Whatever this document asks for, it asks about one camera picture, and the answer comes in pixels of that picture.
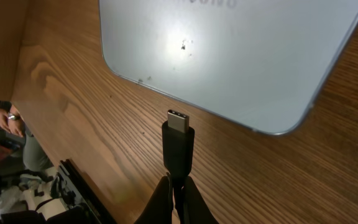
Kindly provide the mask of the Galaxy S25 smartphone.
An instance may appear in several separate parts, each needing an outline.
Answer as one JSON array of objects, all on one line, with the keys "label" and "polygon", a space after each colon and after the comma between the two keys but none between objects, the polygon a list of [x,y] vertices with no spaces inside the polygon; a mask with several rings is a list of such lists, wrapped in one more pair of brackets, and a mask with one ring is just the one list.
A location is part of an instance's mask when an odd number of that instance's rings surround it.
[{"label": "Galaxy S25 smartphone", "polygon": [[358,25],[358,0],[100,0],[117,76],[254,131],[305,119]]}]

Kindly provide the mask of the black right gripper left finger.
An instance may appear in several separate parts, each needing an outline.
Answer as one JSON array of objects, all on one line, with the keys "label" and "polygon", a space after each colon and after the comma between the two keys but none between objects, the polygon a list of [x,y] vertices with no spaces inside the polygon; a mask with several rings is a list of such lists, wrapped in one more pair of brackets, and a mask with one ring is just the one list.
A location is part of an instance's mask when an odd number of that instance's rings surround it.
[{"label": "black right gripper left finger", "polygon": [[172,224],[173,187],[168,175],[156,186],[135,224]]}]

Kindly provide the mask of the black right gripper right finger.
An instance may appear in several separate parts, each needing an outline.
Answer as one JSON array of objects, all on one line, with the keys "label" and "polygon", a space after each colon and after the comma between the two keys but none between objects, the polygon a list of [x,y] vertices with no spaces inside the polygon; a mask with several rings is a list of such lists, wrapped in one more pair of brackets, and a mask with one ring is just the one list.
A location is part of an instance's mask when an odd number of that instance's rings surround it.
[{"label": "black right gripper right finger", "polygon": [[218,224],[191,177],[183,187],[183,214],[185,224]]}]

